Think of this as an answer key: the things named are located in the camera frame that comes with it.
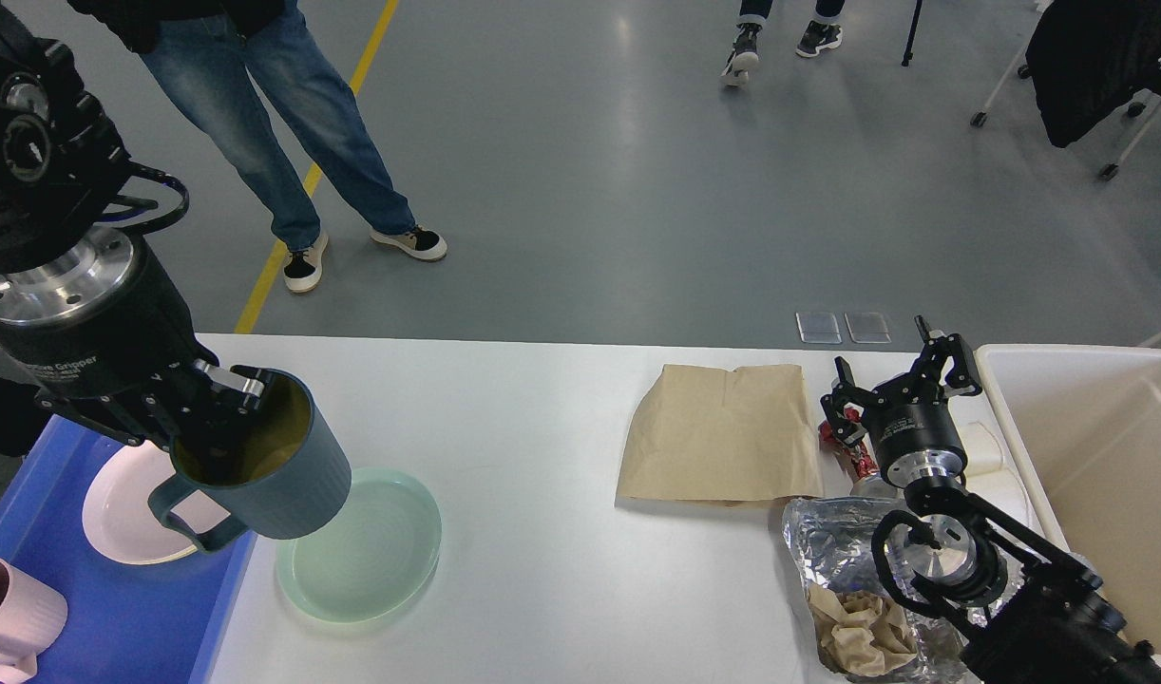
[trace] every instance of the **black and white sneaker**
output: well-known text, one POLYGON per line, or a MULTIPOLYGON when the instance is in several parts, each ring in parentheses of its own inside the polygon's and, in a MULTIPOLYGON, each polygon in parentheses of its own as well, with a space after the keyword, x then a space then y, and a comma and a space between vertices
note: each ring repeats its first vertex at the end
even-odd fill
POLYGON ((741 24, 741 34, 733 43, 733 52, 724 64, 724 73, 720 82, 724 86, 741 87, 750 82, 750 72, 758 69, 758 24, 741 24))
POLYGON ((838 24, 823 24, 821 22, 809 22, 808 29, 801 36, 801 44, 796 46, 796 53, 801 57, 816 57, 821 50, 834 50, 842 44, 842 27, 838 24))
POLYGON ((440 261, 446 258, 446 238, 420 225, 401 235, 385 235, 370 229, 369 237, 374 243, 403 250, 405 254, 420 261, 440 261))
POLYGON ((284 287, 289 291, 301 295, 303 291, 315 289, 323 278, 323 252, 327 249, 327 231, 319 229, 319 237, 315 238, 315 245, 307 250, 289 252, 284 257, 284 287))

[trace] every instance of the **black jacket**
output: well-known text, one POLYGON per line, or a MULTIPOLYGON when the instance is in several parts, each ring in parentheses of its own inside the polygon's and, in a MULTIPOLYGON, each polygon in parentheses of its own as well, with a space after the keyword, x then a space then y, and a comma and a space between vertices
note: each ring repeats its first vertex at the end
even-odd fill
MULTIPOLYGON (((66 0, 78 13, 103 22, 132 52, 154 51, 159 13, 150 0, 66 0)), ((284 0, 221 0, 218 13, 230 14, 238 33, 251 38, 284 12, 284 0)))
POLYGON ((1066 147, 1141 89, 1161 95, 1161 0, 1058 0, 1027 44, 1045 132, 1066 147))

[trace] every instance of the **white plastic bin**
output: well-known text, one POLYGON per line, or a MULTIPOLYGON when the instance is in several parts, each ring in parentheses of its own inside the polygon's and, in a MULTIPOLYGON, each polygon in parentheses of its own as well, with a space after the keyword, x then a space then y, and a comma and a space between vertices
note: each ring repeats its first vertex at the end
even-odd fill
POLYGON ((1127 640, 1161 654, 1161 350, 985 345, 975 358, 1045 535, 1096 567, 1127 640))

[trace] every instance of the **white table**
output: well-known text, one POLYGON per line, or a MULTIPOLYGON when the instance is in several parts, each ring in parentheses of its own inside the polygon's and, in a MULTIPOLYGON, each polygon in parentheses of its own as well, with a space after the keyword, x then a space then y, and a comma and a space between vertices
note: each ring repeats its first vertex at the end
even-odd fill
MULTIPOLYGON (((223 365, 302 377, 353 467, 410 473, 442 512, 437 575, 392 619, 362 626, 290 605, 277 542, 260 538, 211 682, 844 682, 813 656, 779 514, 615 502, 625 437, 663 363, 799 363, 815 427, 835 355, 871 387, 913 354, 201 339, 223 365)), ((985 395, 953 399, 951 412, 1002 444, 985 395)), ((827 495, 849 492, 832 459, 823 477, 827 495)))

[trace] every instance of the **clear plastic tile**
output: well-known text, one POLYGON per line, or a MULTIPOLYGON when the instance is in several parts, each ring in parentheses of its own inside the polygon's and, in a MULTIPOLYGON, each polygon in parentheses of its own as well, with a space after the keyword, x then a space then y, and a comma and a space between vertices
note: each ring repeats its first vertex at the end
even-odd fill
POLYGON ((858 345, 887 345, 893 341, 888 333, 888 321, 885 315, 875 311, 853 312, 845 315, 846 333, 852 343, 858 345))
POLYGON ((842 345, 838 317, 829 311, 799 311, 796 327, 801 331, 801 343, 809 345, 842 345))

